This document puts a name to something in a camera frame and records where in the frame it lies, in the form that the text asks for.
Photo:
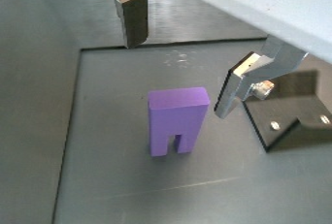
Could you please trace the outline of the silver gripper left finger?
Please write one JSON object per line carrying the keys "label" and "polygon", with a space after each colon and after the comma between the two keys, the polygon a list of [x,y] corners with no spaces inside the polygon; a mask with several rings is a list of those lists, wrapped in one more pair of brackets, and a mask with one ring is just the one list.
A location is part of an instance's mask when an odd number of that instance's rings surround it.
{"label": "silver gripper left finger", "polygon": [[125,47],[134,48],[148,38],[148,0],[114,0],[122,22]]}

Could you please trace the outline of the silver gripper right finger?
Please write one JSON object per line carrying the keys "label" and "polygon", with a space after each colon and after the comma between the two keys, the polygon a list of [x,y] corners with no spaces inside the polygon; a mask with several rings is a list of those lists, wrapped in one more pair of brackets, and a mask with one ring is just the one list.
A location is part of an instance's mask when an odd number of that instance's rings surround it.
{"label": "silver gripper right finger", "polygon": [[216,115],[225,118],[237,103],[252,95],[265,99],[274,89],[271,80],[295,71],[308,54],[269,35],[261,52],[249,52],[229,69],[215,106]]}

